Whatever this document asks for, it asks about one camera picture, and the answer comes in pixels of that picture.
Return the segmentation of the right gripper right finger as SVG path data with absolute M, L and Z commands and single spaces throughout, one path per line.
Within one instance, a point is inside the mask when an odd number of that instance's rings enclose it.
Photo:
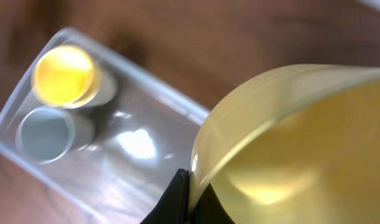
M 192 211 L 192 224 L 234 224 L 209 184 Z

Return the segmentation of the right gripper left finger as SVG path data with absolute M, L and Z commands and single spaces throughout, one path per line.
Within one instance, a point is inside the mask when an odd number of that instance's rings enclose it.
M 160 200 L 141 224 L 183 224 L 186 220 L 189 172 L 178 169 Z

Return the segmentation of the grey plastic cup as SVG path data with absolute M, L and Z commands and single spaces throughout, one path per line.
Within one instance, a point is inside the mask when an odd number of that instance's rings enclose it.
M 16 131 L 17 149 L 41 164 L 54 162 L 72 150 L 87 147 L 96 133 L 93 122 L 80 114 L 40 106 L 29 112 Z

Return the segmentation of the yellow plastic cup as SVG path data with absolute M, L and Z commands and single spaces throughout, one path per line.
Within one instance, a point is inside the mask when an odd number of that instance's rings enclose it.
M 31 85 L 43 104 L 65 109 L 104 105 L 118 91 L 113 75 L 75 45 L 61 45 L 44 54 L 35 64 Z

